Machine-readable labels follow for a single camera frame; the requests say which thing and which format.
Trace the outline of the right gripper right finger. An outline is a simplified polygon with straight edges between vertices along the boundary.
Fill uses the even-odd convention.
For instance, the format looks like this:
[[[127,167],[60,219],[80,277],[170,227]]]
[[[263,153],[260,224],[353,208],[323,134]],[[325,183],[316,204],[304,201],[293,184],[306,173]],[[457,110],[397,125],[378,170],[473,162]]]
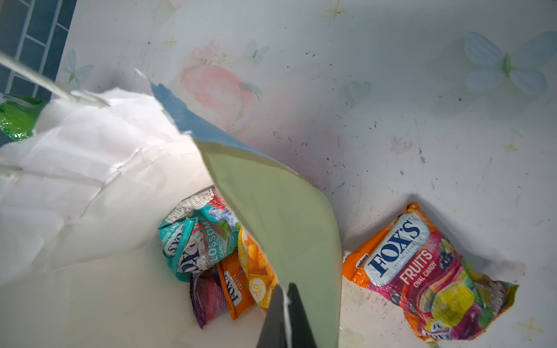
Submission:
[[[289,284],[287,297],[289,300],[287,328],[290,330],[290,336],[287,339],[288,347],[317,348],[296,284]]]

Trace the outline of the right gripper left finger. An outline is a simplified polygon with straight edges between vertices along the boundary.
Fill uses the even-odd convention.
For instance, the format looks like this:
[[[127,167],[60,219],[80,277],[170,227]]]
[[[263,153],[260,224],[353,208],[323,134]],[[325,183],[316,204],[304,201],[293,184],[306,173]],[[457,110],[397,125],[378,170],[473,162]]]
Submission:
[[[275,287],[256,348],[287,348],[284,291]]]

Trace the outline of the Fox's fruits candy bag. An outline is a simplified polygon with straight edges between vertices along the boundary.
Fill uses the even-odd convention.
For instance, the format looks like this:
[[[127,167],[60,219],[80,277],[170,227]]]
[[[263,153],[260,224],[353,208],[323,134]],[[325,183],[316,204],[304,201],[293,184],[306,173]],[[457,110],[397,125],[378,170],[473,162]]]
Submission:
[[[402,308],[431,347],[477,338],[514,304],[519,288],[475,271],[416,202],[346,256],[342,274]]]

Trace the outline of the green floral paper bag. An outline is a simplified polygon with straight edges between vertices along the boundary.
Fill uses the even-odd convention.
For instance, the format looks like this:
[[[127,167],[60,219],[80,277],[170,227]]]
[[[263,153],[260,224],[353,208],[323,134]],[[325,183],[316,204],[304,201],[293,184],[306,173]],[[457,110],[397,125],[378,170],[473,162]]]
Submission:
[[[1,346],[271,346],[259,312],[205,332],[168,265],[158,226],[215,187],[279,281],[279,333],[294,338],[296,285],[318,347],[336,347],[338,224],[325,195],[280,162],[192,113],[165,86],[55,94],[32,135],[1,148]]]

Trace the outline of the green snack bag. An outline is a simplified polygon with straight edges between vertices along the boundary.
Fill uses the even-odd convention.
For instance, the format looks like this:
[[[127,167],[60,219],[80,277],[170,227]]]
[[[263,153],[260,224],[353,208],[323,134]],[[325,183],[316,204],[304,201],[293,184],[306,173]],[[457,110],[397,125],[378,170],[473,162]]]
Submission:
[[[33,97],[1,94],[1,132],[11,142],[27,139],[46,105],[46,101]]]

